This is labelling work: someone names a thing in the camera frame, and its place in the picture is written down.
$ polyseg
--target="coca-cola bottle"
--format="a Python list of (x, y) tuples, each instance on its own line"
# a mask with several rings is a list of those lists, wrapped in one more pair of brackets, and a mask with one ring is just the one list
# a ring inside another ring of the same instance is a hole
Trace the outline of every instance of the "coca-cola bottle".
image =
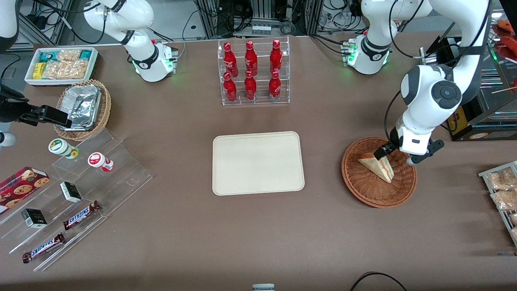
[(230, 103), (237, 102), (237, 87), (235, 86), (235, 82), (232, 80), (232, 75), (229, 72), (224, 72), (224, 93), (226, 95), (226, 99)]
[(278, 71), (274, 71), (271, 74), (271, 80), (269, 80), (269, 100), (277, 102), (280, 100), (280, 86), (282, 82), (278, 79)]
[(257, 82), (255, 81), (251, 70), (246, 71), (244, 87), (246, 87), (246, 98), (250, 101), (254, 101), (257, 95)]
[(239, 70), (237, 69), (237, 58), (232, 51), (232, 45), (229, 42), (225, 42), (224, 48), (224, 66), (226, 70), (232, 74), (232, 77), (236, 78), (239, 76)]
[(253, 76), (256, 76), (259, 73), (259, 64), (257, 53), (253, 49), (253, 42), (250, 40), (246, 41), (246, 55), (244, 59), (246, 60), (246, 70), (250, 70)]
[(271, 74), (273, 74), (275, 70), (280, 71), (282, 68), (282, 51), (280, 50), (280, 41), (277, 39), (273, 40), (273, 49), (269, 55), (269, 62)]

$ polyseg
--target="yogurt cup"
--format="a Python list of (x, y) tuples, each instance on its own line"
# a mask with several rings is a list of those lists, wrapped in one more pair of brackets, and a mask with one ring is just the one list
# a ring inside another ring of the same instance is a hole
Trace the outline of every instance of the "yogurt cup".
[(62, 138), (56, 138), (49, 143), (49, 151), (53, 154), (63, 156), (67, 159), (76, 158), (79, 155), (79, 149), (70, 145)]
[(105, 155), (95, 152), (88, 158), (88, 164), (94, 168), (100, 168), (104, 172), (113, 169), (113, 161), (110, 161)]

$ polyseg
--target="tabletop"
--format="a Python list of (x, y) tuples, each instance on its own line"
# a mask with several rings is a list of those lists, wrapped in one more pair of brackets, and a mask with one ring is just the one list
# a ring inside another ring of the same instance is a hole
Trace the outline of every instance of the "tabletop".
[[(396, 41), (416, 55), (438, 35)], [(97, 47), (95, 78), (112, 98), (108, 129), (154, 178), (44, 272), (0, 251), (0, 289), (343, 290), (381, 271), (410, 290), (515, 290), (517, 259), (496, 256), (514, 248), (477, 173), (516, 160), (517, 142), (450, 142), (438, 128), (446, 145), (417, 166), (412, 198), (371, 208), (346, 188), (341, 157), (355, 140), (383, 136), (386, 107), (417, 61), (394, 52), (365, 76), (309, 37), (290, 42), (291, 103), (260, 108), (221, 105), (217, 41), (188, 42), (178, 73), (157, 83), (135, 73), (122, 46)], [(55, 106), (63, 89), (28, 85), (24, 94)], [(398, 99), (389, 127), (404, 109)], [(47, 150), (52, 126), (11, 130), (19, 141), (0, 151), (0, 179), (57, 159)], [(214, 138), (289, 130), (300, 136), (303, 190), (212, 192)]]

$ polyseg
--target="white container with green lid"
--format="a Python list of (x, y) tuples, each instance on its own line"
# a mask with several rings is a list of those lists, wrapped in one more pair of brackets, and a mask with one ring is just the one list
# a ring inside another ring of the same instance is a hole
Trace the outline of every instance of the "white container with green lid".
[(64, 156), (67, 159), (73, 159), (79, 155), (79, 149), (70, 145), (62, 138), (52, 140), (49, 143), (49, 151), (53, 154)]

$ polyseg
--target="wicker basket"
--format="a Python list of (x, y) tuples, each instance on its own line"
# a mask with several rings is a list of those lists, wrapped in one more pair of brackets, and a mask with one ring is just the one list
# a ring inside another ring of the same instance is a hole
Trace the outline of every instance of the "wicker basket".
[(399, 150), (388, 155), (395, 174), (391, 183), (385, 182), (358, 161), (361, 155), (375, 152), (387, 141), (380, 137), (356, 140), (348, 147), (341, 162), (343, 179), (352, 194), (378, 208), (401, 205), (411, 197), (417, 185), (417, 171), (406, 163), (409, 155)]
[[(54, 125), (54, 130), (62, 138), (76, 140), (76, 141), (83, 141), (87, 137), (101, 132), (106, 127), (106, 124), (108, 123), (108, 119), (110, 118), (110, 110), (111, 110), (110, 92), (108, 92), (106, 87), (97, 80), (88, 80), (85, 82), (80, 82), (80, 83), (74, 84), (73, 86), (86, 86), (86, 85), (96, 85), (102, 89), (102, 95), (101, 95), (101, 99), (100, 99), (101, 103), (99, 104), (99, 112), (97, 113), (96, 126), (93, 130), (91, 130), (89, 132), (66, 132), (64, 130), (57, 128), (57, 126)], [(63, 94), (61, 94), (61, 98), (57, 102), (57, 108), (61, 107), (61, 102), (63, 101), (65, 92), (63, 92)]]

